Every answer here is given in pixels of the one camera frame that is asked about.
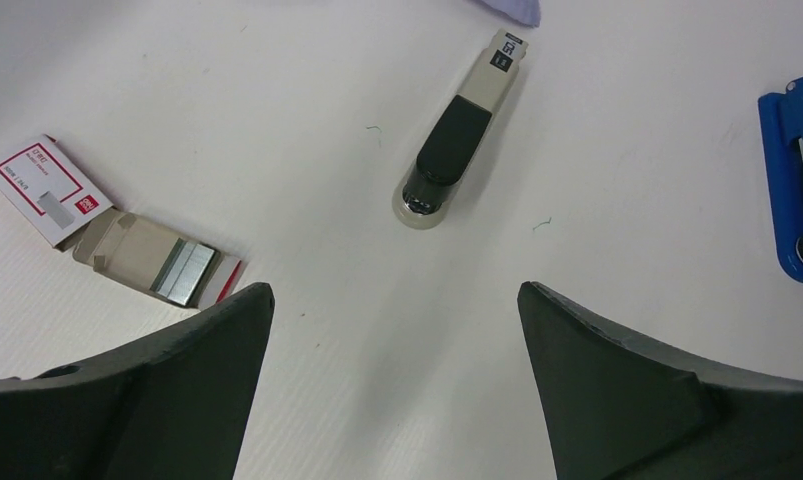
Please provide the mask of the red white staple box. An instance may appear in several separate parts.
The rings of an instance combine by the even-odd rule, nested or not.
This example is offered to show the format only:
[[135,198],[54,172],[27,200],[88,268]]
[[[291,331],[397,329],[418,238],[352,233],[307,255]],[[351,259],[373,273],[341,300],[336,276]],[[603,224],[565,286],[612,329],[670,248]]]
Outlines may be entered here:
[[59,142],[37,135],[0,155],[0,192],[55,250],[94,273],[165,303],[151,285],[178,239],[218,255],[192,299],[203,310],[229,296],[244,269],[238,256],[146,216],[119,209]]

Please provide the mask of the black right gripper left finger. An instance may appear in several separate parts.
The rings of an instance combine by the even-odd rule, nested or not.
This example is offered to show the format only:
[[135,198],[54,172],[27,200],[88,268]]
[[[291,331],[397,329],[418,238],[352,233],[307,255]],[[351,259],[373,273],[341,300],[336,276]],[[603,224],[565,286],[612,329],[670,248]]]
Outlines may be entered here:
[[275,299],[251,284],[99,355],[0,380],[0,479],[229,479]]

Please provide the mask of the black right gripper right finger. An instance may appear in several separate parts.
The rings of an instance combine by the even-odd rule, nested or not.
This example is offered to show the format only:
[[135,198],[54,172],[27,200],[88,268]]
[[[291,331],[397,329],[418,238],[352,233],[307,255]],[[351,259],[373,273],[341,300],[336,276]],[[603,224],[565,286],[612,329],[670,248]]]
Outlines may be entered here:
[[700,357],[525,282],[560,479],[803,479],[803,381]]

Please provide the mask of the beige black stapler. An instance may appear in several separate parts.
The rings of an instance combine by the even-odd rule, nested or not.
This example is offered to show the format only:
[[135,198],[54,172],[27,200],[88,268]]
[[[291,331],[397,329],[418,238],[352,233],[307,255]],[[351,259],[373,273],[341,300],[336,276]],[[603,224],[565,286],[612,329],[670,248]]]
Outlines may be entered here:
[[478,55],[393,193],[393,212],[402,224],[427,230],[442,222],[518,77],[528,46],[527,40],[500,29]]

